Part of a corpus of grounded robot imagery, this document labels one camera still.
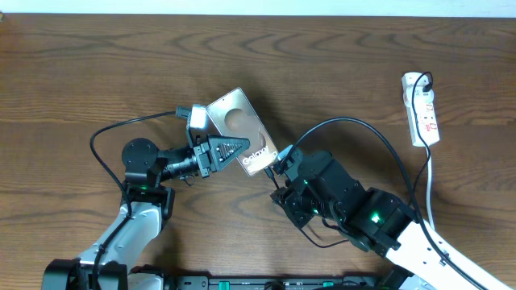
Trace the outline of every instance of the green led light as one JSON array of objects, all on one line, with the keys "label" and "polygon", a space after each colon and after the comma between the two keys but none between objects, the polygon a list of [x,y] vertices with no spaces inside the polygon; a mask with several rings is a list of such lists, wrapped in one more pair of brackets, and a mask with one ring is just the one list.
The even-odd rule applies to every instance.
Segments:
[{"label": "green led light", "polygon": [[373,213],[372,214],[371,221],[374,222],[374,223],[378,223],[380,221],[380,216],[378,215],[378,213]]}]

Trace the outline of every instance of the white cable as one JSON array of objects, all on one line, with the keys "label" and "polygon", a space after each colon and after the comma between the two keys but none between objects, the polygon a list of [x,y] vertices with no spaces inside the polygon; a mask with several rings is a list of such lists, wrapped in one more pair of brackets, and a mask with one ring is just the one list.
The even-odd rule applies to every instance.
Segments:
[{"label": "white cable", "polygon": [[427,180],[427,212],[428,212],[428,222],[430,223],[430,227],[435,230],[434,225],[434,217],[432,216],[432,207],[431,207],[431,187],[432,187],[432,158],[428,160],[428,180]]}]

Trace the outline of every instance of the white power strip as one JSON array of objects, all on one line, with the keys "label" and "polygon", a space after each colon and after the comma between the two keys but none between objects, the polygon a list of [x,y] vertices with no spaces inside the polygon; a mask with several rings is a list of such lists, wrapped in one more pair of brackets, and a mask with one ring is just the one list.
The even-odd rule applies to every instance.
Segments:
[{"label": "white power strip", "polygon": [[[403,84],[403,102],[406,106],[406,114],[409,117],[410,137],[412,137],[412,144],[417,147],[424,147],[421,139],[416,131],[416,119],[412,111],[412,92],[416,80],[421,76],[420,72],[408,72],[402,78]],[[418,115],[419,134],[425,140],[428,146],[439,141],[439,130],[437,129],[437,119],[434,111],[434,90],[423,92],[425,85],[429,84],[427,76],[419,80],[414,94],[414,107]]]}]

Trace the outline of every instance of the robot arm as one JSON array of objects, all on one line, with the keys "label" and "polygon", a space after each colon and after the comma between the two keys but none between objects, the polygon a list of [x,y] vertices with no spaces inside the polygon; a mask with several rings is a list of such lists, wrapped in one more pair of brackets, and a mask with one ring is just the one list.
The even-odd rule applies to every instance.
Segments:
[{"label": "robot arm", "polygon": [[170,219],[175,191],[161,182],[171,179],[189,180],[199,173],[207,178],[211,172],[223,170],[232,160],[249,148],[249,140],[210,136],[194,139],[189,130],[191,111],[178,108],[177,116],[187,118],[187,139],[183,148],[159,150],[150,140],[133,139],[123,148],[122,161],[126,165],[126,194],[131,201],[132,215],[127,219],[127,205],[111,226],[86,251],[73,260],[55,259],[44,273],[42,289],[90,289],[95,259],[100,247],[104,252],[98,261],[98,285],[101,289],[163,289],[167,282],[163,275],[139,269],[129,275],[136,260]]},{"label": "robot arm", "polygon": [[[289,150],[288,147],[281,152],[280,158],[284,159]],[[375,251],[404,272],[388,275],[378,288],[414,289],[409,286],[409,280],[421,280],[416,288],[476,288],[434,251],[413,209],[391,193],[376,188],[365,190],[329,152],[303,155],[295,149],[285,164],[286,168],[280,167],[281,162],[273,167],[278,174],[286,176],[285,187],[271,194],[274,203],[298,229],[315,216],[333,220],[338,232],[354,246],[362,251]],[[439,249],[479,284],[487,289],[510,289],[455,250],[429,226],[427,229]]]}]

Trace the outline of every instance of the black cable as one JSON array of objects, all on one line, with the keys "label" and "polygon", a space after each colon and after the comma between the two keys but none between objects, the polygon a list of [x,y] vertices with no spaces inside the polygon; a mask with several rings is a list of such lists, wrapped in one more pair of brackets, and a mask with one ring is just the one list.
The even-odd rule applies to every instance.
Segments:
[{"label": "black cable", "polygon": [[334,200],[330,201],[329,207],[330,207],[331,216],[333,217],[333,219],[337,223],[337,226],[339,227],[340,231],[342,231],[343,233],[347,233],[347,231],[342,226],[342,219],[340,219],[337,216],[337,213],[335,212],[335,201]]},{"label": "black cable", "polygon": [[326,221],[326,218],[322,218],[322,224],[327,227],[328,229],[332,229],[332,230],[337,230],[339,231],[339,227],[338,226],[331,226],[330,224],[328,224],[328,222]]},{"label": "black cable", "polygon": [[397,166],[400,168],[400,171],[402,173],[402,176],[403,176],[403,180],[405,181],[405,186],[407,187],[407,190],[409,191],[409,194],[410,196],[412,197],[412,201],[414,203],[414,210],[416,212],[416,218],[417,218],[417,222],[419,223],[419,225],[421,226],[421,230],[422,232],[425,234],[425,237],[427,238],[428,242],[431,244],[432,248],[434,248],[435,252],[439,255],[439,257],[441,257],[441,259],[446,263],[448,264],[453,270],[455,270],[459,275],[461,275],[465,280],[467,280],[469,283],[473,284],[475,287],[479,288],[479,289],[486,289],[484,286],[482,286],[481,284],[479,284],[478,282],[476,282],[471,276],[469,276],[467,273],[465,273],[464,271],[462,271],[462,269],[460,269],[459,267],[457,267],[448,257],[447,255],[445,255],[440,249],[439,247],[435,244],[434,240],[431,238],[430,234],[428,233],[428,229],[427,227],[425,226],[425,223],[422,219],[422,215],[421,215],[421,210],[419,208],[419,205],[418,205],[418,202],[416,200],[416,196],[414,194],[414,190],[412,189],[412,184],[410,183],[410,178],[409,178],[409,174],[407,173],[406,171],[406,168],[405,168],[405,165],[403,165],[403,162],[402,160],[400,159],[399,155],[397,154],[397,152],[394,150],[394,148],[390,145],[389,141],[387,141],[387,139],[377,130],[375,129],[373,126],[369,125],[368,123],[360,120],[360,119],[357,119],[357,118],[350,118],[350,117],[338,117],[338,118],[331,118],[331,119],[328,119],[326,121],[323,121],[323,122],[320,122],[319,124],[317,124],[316,126],[314,126],[313,128],[311,128],[310,130],[308,130],[289,150],[289,152],[287,153],[286,157],[281,161],[280,163],[280,168],[284,168],[285,164],[286,164],[286,160],[288,160],[290,158],[290,156],[292,155],[293,151],[299,146],[299,144],[301,144],[302,141],[304,141],[311,133],[313,133],[315,130],[317,130],[318,128],[322,127],[322,126],[325,126],[327,124],[330,124],[330,123],[333,123],[333,122],[354,122],[354,123],[357,123],[357,124],[360,124],[362,126],[365,126],[366,128],[368,128],[370,131],[372,131],[382,142],[383,144],[387,147],[387,149],[389,149],[391,155],[393,156],[393,158],[396,160],[396,163],[397,163]]},{"label": "black cable", "polygon": [[334,242],[334,243],[329,244],[329,245],[321,246],[321,245],[317,244],[316,242],[314,242],[314,241],[313,241],[313,240],[308,236],[308,234],[306,234],[306,233],[305,233],[305,231],[304,231],[303,229],[300,229],[300,228],[298,228],[298,229],[299,229],[299,231],[300,231],[300,232],[305,236],[305,238],[307,238],[307,239],[308,239],[311,243],[313,243],[316,247],[321,248],[321,249],[327,249],[327,248],[329,248],[329,247],[337,246],[337,245],[339,245],[339,244],[341,244],[341,243],[349,242],[349,240],[348,240],[348,239],[344,239],[344,240],[342,240],[342,241]]},{"label": "black cable", "polygon": [[274,182],[274,185],[276,186],[276,190],[280,189],[280,186],[276,182],[276,178],[274,178],[273,170],[270,167],[267,167],[265,169],[265,173],[267,174],[268,178],[270,178]]},{"label": "black cable", "polygon": [[111,232],[111,234],[106,238],[106,240],[100,246],[98,246],[98,252],[97,252],[97,255],[95,256],[94,268],[93,268],[93,273],[92,273],[92,280],[93,280],[92,281],[92,289],[93,290],[97,290],[98,264],[100,263],[100,258],[102,257],[104,252],[106,252],[106,248],[109,245],[109,243],[111,242],[111,240],[123,228],[123,226],[131,219],[131,216],[132,216],[131,201],[129,200],[129,196],[126,193],[125,186],[120,182],[119,178],[111,171],[111,169],[106,165],[106,163],[104,163],[104,161],[97,154],[97,151],[95,150],[95,146],[94,146],[95,137],[97,137],[97,135],[101,134],[104,131],[108,131],[109,129],[113,129],[113,128],[118,127],[118,126],[131,124],[133,122],[139,122],[139,121],[143,121],[143,120],[148,120],[150,118],[158,118],[158,117],[162,117],[162,116],[167,116],[167,115],[171,115],[171,114],[175,114],[175,113],[176,113],[175,111],[169,111],[169,112],[164,112],[164,113],[160,113],[160,114],[154,114],[154,115],[151,115],[151,116],[134,118],[134,119],[127,120],[127,121],[118,122],[116,124],[104,127],[101,130],[98,130],[97,132],[95,132],[93,135],[91,135],[91,139],[89,140],[89,149],[91,149],[91,152],[94,154],[94,156],[97,159],[97,161],[102,165],[104,170],[107,171],[107,173],[111,176],[111,178],[113,178],[114,182],[118,185],[118,187],[120,188],[120,191],[122,192],[123,200],[125,201],[125,203],[127,205],[126,217]]}]

